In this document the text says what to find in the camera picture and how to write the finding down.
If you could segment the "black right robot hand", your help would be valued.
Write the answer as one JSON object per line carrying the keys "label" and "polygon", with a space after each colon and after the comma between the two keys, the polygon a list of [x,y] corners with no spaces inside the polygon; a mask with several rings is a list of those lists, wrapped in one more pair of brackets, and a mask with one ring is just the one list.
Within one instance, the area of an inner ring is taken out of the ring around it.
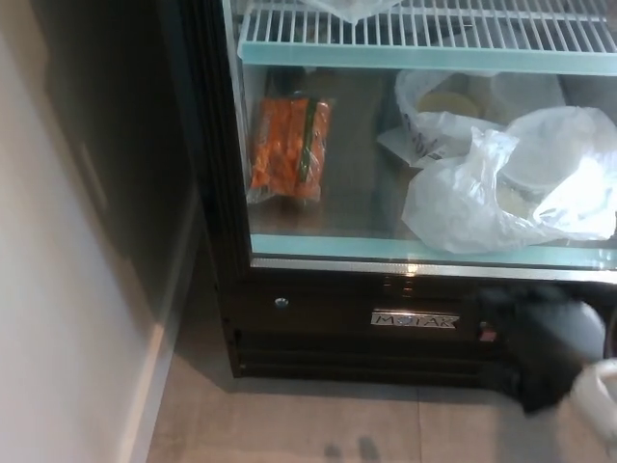
{"label": "black right robot hand", "polygon": [[485,367],[484,384],[528,416],[558,405],[583,370],[604,358],[603,319],[554,286],[485,288],[476,301],[511,357]]}

